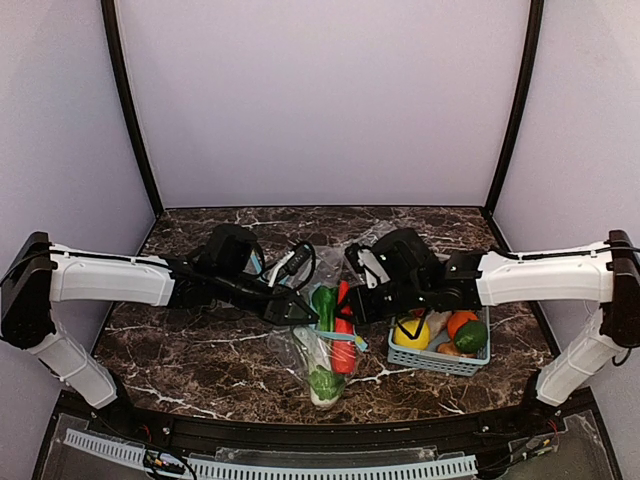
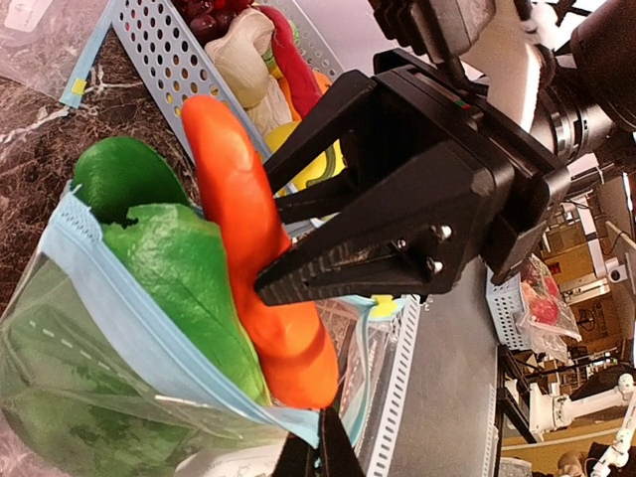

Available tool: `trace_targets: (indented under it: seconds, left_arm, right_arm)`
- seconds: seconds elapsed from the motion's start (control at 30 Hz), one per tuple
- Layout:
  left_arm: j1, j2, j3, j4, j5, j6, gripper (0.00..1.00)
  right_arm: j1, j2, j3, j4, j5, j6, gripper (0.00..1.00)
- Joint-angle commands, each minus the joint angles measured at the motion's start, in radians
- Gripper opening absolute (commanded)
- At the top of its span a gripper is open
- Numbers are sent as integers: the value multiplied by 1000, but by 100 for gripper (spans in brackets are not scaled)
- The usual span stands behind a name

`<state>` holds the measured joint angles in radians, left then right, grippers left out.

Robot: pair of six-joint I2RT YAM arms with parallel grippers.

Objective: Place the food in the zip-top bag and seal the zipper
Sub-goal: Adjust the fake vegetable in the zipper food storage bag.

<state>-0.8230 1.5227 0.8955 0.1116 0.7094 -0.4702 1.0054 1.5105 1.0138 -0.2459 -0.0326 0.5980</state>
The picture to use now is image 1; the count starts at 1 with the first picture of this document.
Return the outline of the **green white bok choy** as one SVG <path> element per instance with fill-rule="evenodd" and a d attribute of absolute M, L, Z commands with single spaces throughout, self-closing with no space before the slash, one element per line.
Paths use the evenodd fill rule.
<path fill-rule="evenodd" d="M 310 296 L 311 306 L 319 315 L 315 326 L 296 326 L 292 330 L 294 343 L 306 369 L 306 383 L 311 402 L 319 409 L 333 407 L 341 397 L 346 380 L 343 374 L 333 371 L 332 340 L 322 333 L 333 332 L 336 287 L 317 287 Z"/>

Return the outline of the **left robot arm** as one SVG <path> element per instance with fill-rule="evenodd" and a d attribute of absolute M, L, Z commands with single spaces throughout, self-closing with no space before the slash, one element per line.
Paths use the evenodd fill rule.
<path fill-rule="evenodd" d="M 214 228 L 182 256 L 124 256 L 54 244 L 29 236 L 1 279 L 1 339 L 35 356 L 96 410 L 124 402 L 114 375 L 54 319 L 52 306 L 71 301 L 137 303 L 169 309 L 227 303 L 275 326 L 309 325 L 319 316 L 285 280 L 315 273 L 314 247 L 300 242 L 273 264 L 257 236 L 235 224 Z"/>

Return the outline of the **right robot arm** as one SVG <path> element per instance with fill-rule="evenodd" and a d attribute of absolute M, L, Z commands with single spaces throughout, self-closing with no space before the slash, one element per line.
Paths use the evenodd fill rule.
<path fill-rule="evenodd" d="M 623 230 L 607 240 L 562 250 L 501 249 L 452 253 L 440 259 L 411 228 L 372 246 L 345 250 L 365 277 L 343 300 L 356 325 L 411 310 L 478 310 L 502 304 L 583 300 L 599 309 L 551 364 L 535 377 L 535 399 L 558 407 L 607 361 L 639 345 L 639 249 Z"/>

